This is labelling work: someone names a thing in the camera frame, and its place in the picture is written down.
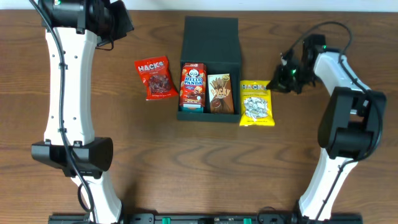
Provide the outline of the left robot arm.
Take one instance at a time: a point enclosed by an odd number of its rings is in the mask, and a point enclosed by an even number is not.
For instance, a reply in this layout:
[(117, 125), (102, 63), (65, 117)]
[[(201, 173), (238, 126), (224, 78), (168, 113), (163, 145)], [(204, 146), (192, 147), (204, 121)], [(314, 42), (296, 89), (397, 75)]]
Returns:
[(50, 56), (50, 108), (44, 138), (32, 158), (60, 169), (78, 187), (82, 215), (53, 215), (50, 223), (124, 223), (123, 203), (109, 168), (113, 141), (95, 135), (91, 72), (96, 50), (110, 51), (133, 30), (122, 1), (38, 0)]

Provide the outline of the yellow Hacks candy bag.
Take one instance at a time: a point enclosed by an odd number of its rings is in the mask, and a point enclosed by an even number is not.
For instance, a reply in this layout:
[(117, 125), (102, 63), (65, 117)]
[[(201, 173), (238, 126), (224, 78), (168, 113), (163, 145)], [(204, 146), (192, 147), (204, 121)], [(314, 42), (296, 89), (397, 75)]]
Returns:
[(269, 80), (241, 80), (240, 126), (275, 126)]

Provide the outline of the red Hacks candy bag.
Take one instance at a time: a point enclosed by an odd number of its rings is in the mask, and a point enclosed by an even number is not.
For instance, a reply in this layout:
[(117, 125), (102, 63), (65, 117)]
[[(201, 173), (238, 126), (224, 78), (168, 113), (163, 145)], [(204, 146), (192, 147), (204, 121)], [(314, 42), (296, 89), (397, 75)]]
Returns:
[(137, 60), (134, 65), (146, 87), (146, 100), (160, 100), (178, 95), (166, 56)]

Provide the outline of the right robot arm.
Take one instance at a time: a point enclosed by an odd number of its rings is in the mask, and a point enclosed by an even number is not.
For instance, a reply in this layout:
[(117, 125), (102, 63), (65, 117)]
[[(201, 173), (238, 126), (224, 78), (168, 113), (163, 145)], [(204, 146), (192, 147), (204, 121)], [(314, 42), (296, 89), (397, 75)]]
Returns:
[(330, 100), (318, 128), (320, 157), (312, 179), (297, 202), (297, 223), (325, 223), (348, 174), (378, 147), (383, 130), (386, 96), (365, 85), (346, 55), (325, 45), (307, 47), (302, 61), (294, 51), (281, 64), (267, 89), (299, 93), (302, 84), (319, 79)]

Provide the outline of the brown Pocky box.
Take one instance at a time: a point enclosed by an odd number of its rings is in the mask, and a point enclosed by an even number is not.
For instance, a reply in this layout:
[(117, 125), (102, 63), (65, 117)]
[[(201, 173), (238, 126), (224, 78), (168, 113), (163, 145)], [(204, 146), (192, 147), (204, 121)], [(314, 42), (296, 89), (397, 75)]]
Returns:
[(228, 73), (208, 75), (210, 111), (213, 114), (233, 114), (233, 94)]

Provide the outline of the red Hello Panda box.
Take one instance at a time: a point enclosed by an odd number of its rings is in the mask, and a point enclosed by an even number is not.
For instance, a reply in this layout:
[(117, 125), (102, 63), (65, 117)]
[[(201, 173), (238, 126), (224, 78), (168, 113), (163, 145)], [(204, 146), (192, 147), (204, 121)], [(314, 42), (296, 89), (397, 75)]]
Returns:
[(206, 65), (185, 63), (182, 68), (179, 106), (187, 108), (205, 107)]

